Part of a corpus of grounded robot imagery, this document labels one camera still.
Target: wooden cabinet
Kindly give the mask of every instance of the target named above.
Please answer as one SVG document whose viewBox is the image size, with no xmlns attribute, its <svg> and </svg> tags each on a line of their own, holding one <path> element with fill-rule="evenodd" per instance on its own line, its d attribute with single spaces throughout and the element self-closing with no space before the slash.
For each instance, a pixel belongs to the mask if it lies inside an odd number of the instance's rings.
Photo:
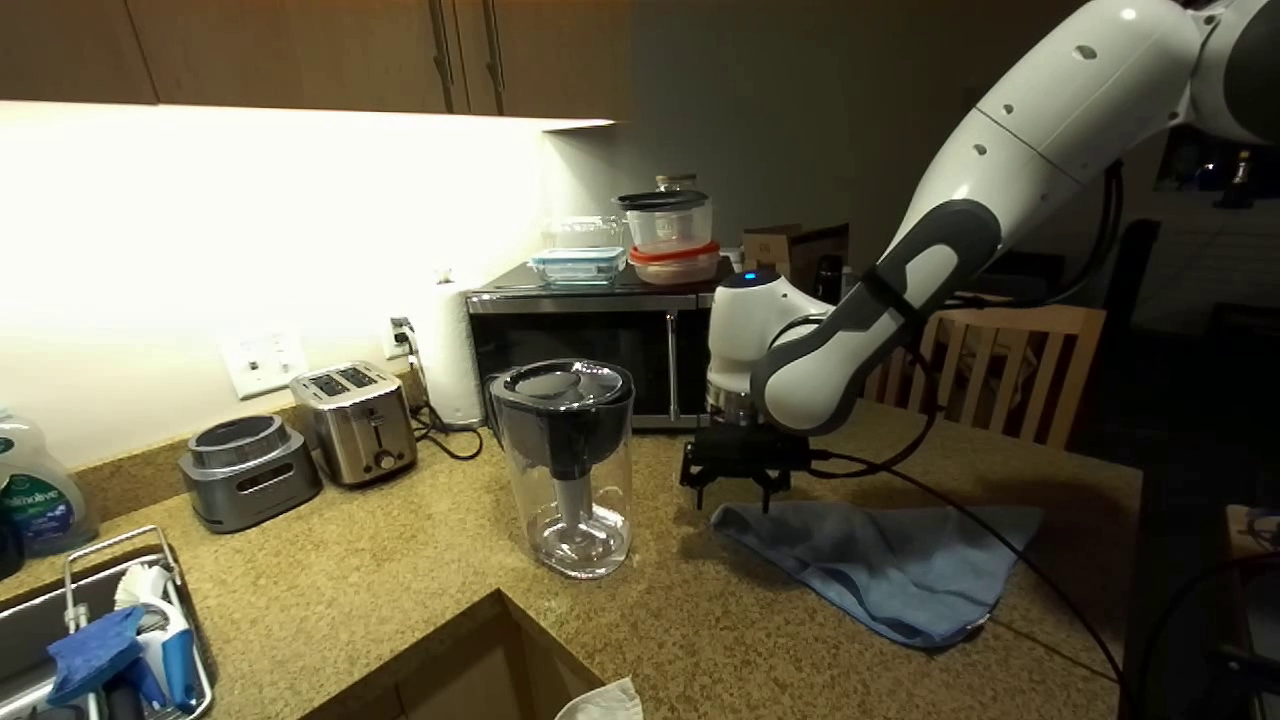
<svg viewBox="0 0 1280 720">
<path fill-rule="evenodd" d="M 153 103 L 125 0 L 0 0 L 0 101 Z"/>
<path fill-rule="evenodd" d="M 629 0 L 0 0 L 0 97 L 602 117 L 624 35 Z"/>
</svg>

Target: blue cloth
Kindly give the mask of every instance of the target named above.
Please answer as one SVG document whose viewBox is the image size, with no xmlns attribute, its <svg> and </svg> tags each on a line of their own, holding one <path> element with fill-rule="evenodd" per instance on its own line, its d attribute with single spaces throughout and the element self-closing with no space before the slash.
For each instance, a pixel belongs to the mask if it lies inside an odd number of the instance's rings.
<svg viewBox="0 0 1280 720">
<path fill-rule="evenodd" d="M 1022 550 L 1041 507 L 971 507 Z M 938 651 L 968 642 L 1002 593 L 1010 552 L 951 507 L 725 505 L 711 527 L 797 578 L 872 633 Z"/>
<path fill-rule="evenodd" d="M 142 617 L 140 608 L 119 608 L 47 644 L 47 655 L 54 666 L 47 701 L 74 704 L 79 696 L 119 677 L 132 660 L 140 660 L 140 649 L 135 649 L 140 617 Z"/>
</svg>

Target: granite countertop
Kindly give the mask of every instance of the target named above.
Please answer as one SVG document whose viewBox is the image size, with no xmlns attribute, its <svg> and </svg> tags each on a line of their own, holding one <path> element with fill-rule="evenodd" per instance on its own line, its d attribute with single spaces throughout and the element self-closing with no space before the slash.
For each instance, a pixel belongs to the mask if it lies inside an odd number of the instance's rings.
<svg viewBox="0 0 1280 720">
<path fill-rule="evenodd" d="M 815 445 L 882 456 L 915 416 L 860 410 Z M 178 552 L 217 655 L 211 716 L 304 716 L 505 593 L 601 679 L 630 677 L 648 716 L 1114 716 L 1114 679 L 1078 625 L 1017 569 L 990 625 L 938 655 L 896 649 L 830 604 L 725 550 L 679 487 L 679 435 L 630 442 L 636 557 L 606 580 L 540 569 L 518 537 L 494 445 L 474 464 L 418 447 L 377 487 L 211 537 L 189 497 L 105 525 L 158 525 Z M 1030 557 L 1119 649 L 1140 471 L 938 424 L 902 464 L 963 502 L 1041 505 Z M 711 486 L 708 502 L 744 492 Z M 896 480 L 815 486 L 836 505 L 932 505 Z M 16 598 L 60 578 L 31 562 Z"/>
</svg>

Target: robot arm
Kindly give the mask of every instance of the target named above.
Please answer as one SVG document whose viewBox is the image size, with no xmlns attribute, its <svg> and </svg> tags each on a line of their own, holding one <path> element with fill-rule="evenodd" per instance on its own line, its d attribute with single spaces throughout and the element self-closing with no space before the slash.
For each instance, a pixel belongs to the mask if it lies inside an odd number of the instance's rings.
<svg viewBox="0 0 1280 720">
<path fill-rule="evenodd" d="M 874 269 L 819 305 L 734 278 L 711 308 L 711 406 L 829 434 L 860 380 L 963 281 L 1140 140 L 1197 123 L 1280 140 L 1280 5 L 1092 0 L 1045 35 L 948 137 Z"/>
</svg>

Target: wooden chair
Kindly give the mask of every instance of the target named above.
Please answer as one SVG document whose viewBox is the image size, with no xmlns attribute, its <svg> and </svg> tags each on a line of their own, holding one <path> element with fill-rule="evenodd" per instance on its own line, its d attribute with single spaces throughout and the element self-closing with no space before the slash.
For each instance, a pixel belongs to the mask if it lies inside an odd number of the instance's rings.
<svg viewBox="0 0 1280 720">
<path fill-rule="evenodd" d="M 948 421 L 1065 447 L 1105 334 L 1105 308 L 944 308 L 919 334 Z M 896 347 L 868 401 L 922 410 L 928 378 Z"/>
</svg>

